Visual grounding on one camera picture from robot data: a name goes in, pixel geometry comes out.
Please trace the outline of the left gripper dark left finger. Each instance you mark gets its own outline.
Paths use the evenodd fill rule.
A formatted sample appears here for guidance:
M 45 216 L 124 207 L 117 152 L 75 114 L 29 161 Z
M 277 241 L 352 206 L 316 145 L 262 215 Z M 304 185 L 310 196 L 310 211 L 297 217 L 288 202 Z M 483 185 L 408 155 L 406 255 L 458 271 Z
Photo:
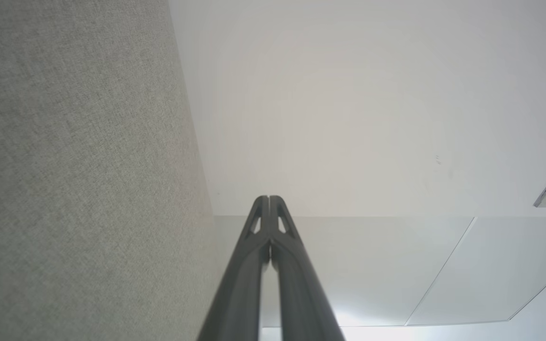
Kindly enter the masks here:
M 197 341 L 259 341 L 262 274 L 270 261 L 269 197 L 254 201 Z

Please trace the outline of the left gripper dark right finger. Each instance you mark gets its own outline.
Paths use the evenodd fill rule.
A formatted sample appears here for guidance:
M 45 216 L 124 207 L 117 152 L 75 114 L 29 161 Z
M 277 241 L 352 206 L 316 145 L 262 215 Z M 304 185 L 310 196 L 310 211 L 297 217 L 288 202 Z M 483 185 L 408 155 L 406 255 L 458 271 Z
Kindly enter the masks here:
M 345 341 L 286 203 L 270 197 L 282 341 Z

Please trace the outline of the grey fabric sofa surface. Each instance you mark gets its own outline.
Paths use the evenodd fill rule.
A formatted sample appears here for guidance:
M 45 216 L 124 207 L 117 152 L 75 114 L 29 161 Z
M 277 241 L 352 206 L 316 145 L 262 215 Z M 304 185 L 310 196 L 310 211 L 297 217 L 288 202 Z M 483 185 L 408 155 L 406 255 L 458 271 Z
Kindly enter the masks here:
M 0 0 L 0 341 L 195 341 L 213 235 L 169 0 Z

